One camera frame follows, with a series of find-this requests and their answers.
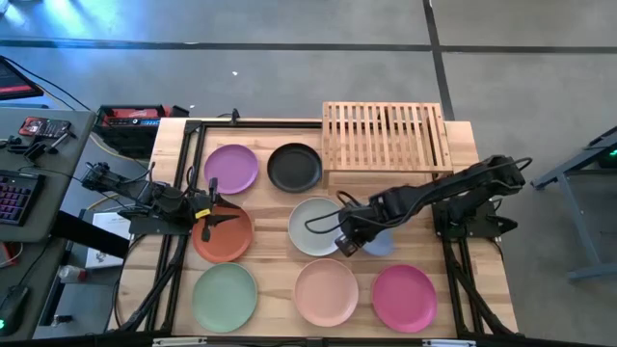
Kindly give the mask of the wooden slatted shelf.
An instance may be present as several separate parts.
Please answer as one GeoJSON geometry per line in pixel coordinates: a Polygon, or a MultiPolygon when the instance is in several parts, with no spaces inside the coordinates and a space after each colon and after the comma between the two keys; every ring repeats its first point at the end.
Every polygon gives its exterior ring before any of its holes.
{"type": "Polygon", "coordinates": [[[453,173],[438,103],[325,101],[323,184],[333,173],[453,173]]]}

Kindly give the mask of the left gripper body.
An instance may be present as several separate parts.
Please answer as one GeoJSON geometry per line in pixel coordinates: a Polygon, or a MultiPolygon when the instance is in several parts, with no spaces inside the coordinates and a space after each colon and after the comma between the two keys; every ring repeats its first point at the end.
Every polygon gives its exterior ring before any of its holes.
{"type": "Polygon", "coordinates": [[[197,190],[191,197],[188,198],[190,215],[193,217],[195,222],[203,220],[203,228],[201,231],[201,240],[203,242],[209,242],[211,238],[211,228],[215,226],[208,226],[206,224],[206,217],[196,219],[195,214],[203,209],[210,209],[211,214],[214,214],[215,205],[215,196],[218,194],[218,178],[213,177],[209,180],[208,190],[197,190]]]}

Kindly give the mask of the silver metal bracket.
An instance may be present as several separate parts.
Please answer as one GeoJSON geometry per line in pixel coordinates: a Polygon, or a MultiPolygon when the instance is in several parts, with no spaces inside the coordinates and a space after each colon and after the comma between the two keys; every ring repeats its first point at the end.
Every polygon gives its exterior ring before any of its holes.
{"type": "Polygon", "coordinates": [[[464,339],[423,339],[422,347],[477,347],[473,340],[464,339]]]}
{"type": "Polygon", "coordinates": [[[207,345],[206,337],[163,337],[154,338],[151,347],[202,347],[207,345]]]}

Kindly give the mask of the purple plate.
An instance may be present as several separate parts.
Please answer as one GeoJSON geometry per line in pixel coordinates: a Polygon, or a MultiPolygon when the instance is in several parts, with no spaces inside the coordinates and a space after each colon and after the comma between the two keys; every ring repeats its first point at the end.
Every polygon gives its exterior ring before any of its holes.
{"type": "Polygon", "coordinates": [[[234,195],[249,188],[258,174],[255,153],[242,145],[225,145],[215,149],[204,164],[204,178],[218,180],[218,192],[234,195]]]}

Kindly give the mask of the grey plate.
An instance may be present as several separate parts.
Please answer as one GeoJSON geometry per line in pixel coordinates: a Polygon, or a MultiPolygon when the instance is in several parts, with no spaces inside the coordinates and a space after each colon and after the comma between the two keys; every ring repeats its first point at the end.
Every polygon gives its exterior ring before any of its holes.
{"type": "Polygon", "coordinates": [[[288,220],[288,235],[293,245],[302,253],[311,256],[326,256],[337,251],[335,240],[342,234],[337,212],[340,207],[332,200],[311,198],[299,203],[288,220]],[[332,229],[329,233],[316,234],[309,231],[305,222],[317,218],[309,226],[315,230],[332,229]]]}

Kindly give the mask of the clear bottle red cap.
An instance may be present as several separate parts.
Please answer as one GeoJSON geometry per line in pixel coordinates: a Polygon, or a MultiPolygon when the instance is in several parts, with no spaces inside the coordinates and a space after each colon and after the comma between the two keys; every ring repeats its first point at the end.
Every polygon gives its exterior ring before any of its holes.
{"type": "Polygon", "coordinates": [[[73,265],[64,265],[58,271],[58,278],[62,283],[82,282],[87,277],[87,271],[84,268],[73,265]]]}

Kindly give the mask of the blue plate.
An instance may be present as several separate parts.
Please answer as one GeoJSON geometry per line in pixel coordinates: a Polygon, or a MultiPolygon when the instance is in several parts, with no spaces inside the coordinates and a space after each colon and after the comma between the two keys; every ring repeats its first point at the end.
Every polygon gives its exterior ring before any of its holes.
{"type": "Polygon", "coordinates": [[[394,252],[393,230],[385,229],[378,233],[375,239],[367,242],[362,249],[374,256],[388,256],[394,252]]]}

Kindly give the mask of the smartphone with red case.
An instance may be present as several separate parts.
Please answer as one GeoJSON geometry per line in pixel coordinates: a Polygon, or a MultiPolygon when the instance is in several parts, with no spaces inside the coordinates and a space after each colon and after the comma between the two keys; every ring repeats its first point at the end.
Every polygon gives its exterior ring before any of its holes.
{"type": "Polygon", "coordinates": [[[28,117],[21,124],[18,134],[26,137],[59,139],[69,131],[70,127],[71,123],[68,120],[28,117]]]}

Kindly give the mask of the white booklet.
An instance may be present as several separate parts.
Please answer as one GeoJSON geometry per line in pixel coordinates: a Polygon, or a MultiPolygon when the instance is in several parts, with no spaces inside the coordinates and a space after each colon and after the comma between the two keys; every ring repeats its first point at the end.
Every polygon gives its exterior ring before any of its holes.
{"type": "MultiPolygon", "coordinates": [[[[120,236],[128,241],[132,240],[129,233],[130,221],[116,212],[97,212],[93,214],[93,225],[120,236]]],[[[87,269],[99,269],[106,267],[121,266],[123,260],[120,257],[105,254],[99,250],[88,248],[85,267],[87,269]]]]}

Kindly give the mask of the peach plate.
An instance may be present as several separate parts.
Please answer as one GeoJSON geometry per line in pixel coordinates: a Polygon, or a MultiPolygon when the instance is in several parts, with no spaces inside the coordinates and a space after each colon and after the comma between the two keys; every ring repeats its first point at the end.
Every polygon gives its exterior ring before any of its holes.
{"type": "Polygon", "coordinates": [[[299,273],[293,301],[300,315],[314,326],[335,327],[354,313],[360,297],[358,281],[341,262],[321,258],[299,273]]]}

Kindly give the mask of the red black equipment case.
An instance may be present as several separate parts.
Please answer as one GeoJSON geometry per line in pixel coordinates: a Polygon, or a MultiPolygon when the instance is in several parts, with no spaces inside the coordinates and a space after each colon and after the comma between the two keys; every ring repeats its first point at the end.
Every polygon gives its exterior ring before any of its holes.
{"type": "Polygon", "coordinates": [[[146,160],[151,156],[160,121],[189,115],[188,110],[176,105],[101,105],[94,133],[119,155],[146,160]]]}

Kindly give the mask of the pink plate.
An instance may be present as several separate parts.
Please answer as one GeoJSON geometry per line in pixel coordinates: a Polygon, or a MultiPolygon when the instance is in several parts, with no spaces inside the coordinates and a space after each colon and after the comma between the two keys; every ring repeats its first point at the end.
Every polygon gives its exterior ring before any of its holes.
{"type": "Polygon", "coordinates": [[[384,269],[371,288],[371,302],[378,318],[399,333],[418,333],[432,324],[438,311],[431,280],[411,265],[384,269]]]}

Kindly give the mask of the black plate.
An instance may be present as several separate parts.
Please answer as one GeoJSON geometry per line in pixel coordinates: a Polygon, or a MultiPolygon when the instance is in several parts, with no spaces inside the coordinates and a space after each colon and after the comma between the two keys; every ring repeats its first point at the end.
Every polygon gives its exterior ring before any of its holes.
{"type": "Polygon", "coordinates": [[[319,154],[305,144],[289,143],[275,149],[267,163],[271,183],[286,193],[302,193],[322,177],[319,154]]]}

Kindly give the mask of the green plate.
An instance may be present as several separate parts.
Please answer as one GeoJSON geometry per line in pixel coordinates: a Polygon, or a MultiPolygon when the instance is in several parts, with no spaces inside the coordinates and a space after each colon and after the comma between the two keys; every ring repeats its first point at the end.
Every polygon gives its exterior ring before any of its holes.
{"type": "Polygon", "coordinates": [[[252,274],[237,263],[219,263],[197,280],[192,294],[192,312],[197,322],[213,333],[230,333],[253,315],[257,287],[252,274]]]}

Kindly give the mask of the orange plate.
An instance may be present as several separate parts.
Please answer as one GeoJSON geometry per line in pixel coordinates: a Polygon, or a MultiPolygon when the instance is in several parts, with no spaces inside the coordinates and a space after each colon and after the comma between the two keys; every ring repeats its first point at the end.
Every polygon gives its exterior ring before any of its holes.
{"type": "Polygon", "coordinates": [[[198,255],[209,262],[231,262],[240,257],[252,244],[253,222],[243,209],[216,206],[214,214],[237,215],[237,218],[210,227],[208,242],[201,240],[204,220],[200,219],[192,230],[193,247],[198,255]]]}

